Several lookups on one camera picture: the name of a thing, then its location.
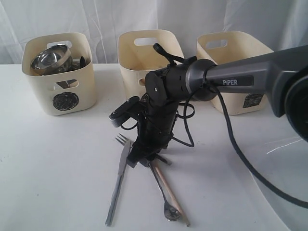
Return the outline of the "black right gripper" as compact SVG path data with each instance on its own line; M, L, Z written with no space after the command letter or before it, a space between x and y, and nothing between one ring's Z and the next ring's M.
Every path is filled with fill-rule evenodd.
M179 101L168 101L163 106L149 98L146 101L145 119L140 123L138 136L127 156L127 164L134 168L139 162L144 167L157 159L152 155L166 148L171 140Z

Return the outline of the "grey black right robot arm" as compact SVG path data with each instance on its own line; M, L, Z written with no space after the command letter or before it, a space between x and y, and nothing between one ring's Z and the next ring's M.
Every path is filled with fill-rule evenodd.
M270 52L226 64L192 57L150 71L146 100L138 114L138 136L127 163L131 167L166 148L181 102L209 101L223 93L266 95L276 117L286 116L295 132L308 138L308 48Z

